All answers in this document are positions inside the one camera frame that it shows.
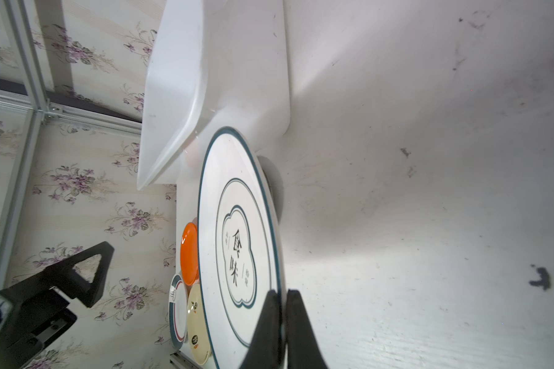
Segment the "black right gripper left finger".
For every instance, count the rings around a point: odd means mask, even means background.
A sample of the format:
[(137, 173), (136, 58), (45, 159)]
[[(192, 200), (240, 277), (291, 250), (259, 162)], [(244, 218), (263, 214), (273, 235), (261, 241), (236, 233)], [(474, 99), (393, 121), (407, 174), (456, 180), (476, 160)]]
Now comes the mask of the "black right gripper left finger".
[(281, 303), (278, 294), (270, 290), (263, 304), (249, 350), (241, 369), (280, 368), (282, 363)]

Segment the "white plate black rim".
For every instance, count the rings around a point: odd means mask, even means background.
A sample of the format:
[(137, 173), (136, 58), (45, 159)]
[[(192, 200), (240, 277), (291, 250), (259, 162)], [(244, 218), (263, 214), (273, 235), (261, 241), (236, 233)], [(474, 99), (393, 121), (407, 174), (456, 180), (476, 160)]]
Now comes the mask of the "white plate black rim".
[(213, 135), (199, 181), (199, 278), (213, 361), (238, 368), (269, 292), (286, 286), (266, 174), (244, 135)]

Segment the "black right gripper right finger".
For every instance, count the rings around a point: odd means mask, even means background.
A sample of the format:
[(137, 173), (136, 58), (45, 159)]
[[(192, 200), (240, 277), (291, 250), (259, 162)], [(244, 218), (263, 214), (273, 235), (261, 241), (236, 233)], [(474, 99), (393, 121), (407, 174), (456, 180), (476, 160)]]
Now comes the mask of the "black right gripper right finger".
[(291, 369), (327, 369), (315, 339), (301, 293), (288, 290), (286, 302), (286, 344)]

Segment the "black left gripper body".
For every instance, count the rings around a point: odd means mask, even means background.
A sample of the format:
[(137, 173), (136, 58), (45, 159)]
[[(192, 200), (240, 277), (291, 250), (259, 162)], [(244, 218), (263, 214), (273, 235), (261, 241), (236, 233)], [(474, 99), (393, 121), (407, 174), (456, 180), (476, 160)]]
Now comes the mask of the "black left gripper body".
[(24, 296), (0, 291), (0, 368), (23, 368), (77, 322), (52, 289)]

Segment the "yellowish cream plate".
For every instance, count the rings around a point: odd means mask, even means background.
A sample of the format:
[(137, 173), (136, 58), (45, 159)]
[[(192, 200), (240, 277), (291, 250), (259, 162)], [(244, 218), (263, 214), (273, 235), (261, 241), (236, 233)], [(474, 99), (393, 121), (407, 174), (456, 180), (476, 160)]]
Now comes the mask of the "yellowish cream plate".
[(203, 366), (212, 354), (200, 283), (192, 285), (187, 302), (188, 343), (195, 362)]

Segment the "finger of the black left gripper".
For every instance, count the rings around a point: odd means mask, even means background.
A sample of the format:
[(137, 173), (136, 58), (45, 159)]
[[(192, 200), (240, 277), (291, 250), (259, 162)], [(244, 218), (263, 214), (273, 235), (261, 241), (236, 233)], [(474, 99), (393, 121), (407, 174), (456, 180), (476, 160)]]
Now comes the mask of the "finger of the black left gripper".
[[(115, 249), (106, 241), (78, 254), (47, 266), (41, 272), (12, 285), (9, 290), (25, 301), (52, 288), (57, 288), (71, 299), (78, 299), (84, 306), (93, 307), (103, 296), (106, 277)], [(75, 266), (89, 258), (99, 256), (100, 261), (92, 282), (86, 281)]]

